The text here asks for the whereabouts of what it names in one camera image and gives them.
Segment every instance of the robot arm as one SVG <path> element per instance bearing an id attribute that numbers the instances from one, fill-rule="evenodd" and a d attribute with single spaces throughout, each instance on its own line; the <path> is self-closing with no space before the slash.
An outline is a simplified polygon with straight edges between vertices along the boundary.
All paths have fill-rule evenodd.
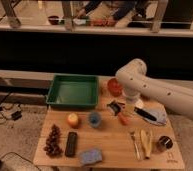
<path id="1" fill-rule="evenodd" d="M 134 59 L 116 72 L 126 100 L 136 102 L 142 93 L 193 120 L 193 89 L 149 78 L 145 76 L 146 71 L 146 64 Z"/>

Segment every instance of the red apple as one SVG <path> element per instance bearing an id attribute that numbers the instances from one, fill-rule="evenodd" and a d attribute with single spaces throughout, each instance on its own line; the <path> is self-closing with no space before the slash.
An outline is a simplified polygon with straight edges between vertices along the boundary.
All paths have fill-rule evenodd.
<path id="1" fill-rule="evenodd" d="M 70 113 L 67 117 L 67 122 L 72 128 L 76 128 L 79 125 L 79 117 L 76 113 Z"/>

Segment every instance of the dark bowl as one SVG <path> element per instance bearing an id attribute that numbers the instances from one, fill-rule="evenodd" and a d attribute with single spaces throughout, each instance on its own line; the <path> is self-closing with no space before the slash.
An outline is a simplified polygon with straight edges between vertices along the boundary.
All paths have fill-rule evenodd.
<path id="1" fill-rule="evenodd" d="M 48 21 L 51 25 L 58 25 L 59 24 L 59 16 L 57 16 L 57 15 L 49 16 Z"/>

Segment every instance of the blue sponge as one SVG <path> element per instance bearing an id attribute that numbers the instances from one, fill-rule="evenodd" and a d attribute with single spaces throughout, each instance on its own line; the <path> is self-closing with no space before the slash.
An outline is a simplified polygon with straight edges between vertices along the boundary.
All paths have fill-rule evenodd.
<path id="1" fill-rule="evenodd" d="M 102 153 L 99 149 L 90 149 L 79 154 L 82 165 L 94 164 L 102 161 Z"/>

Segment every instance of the green tray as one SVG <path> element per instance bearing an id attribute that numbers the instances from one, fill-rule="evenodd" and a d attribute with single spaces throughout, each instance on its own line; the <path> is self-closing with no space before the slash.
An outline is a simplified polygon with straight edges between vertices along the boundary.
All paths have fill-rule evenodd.
<path id="1" fill-rule="evenodd" d="M 55 75 L 46 103 L 51 107 L 94 108 L 98 89 L 97 76 Z"/>

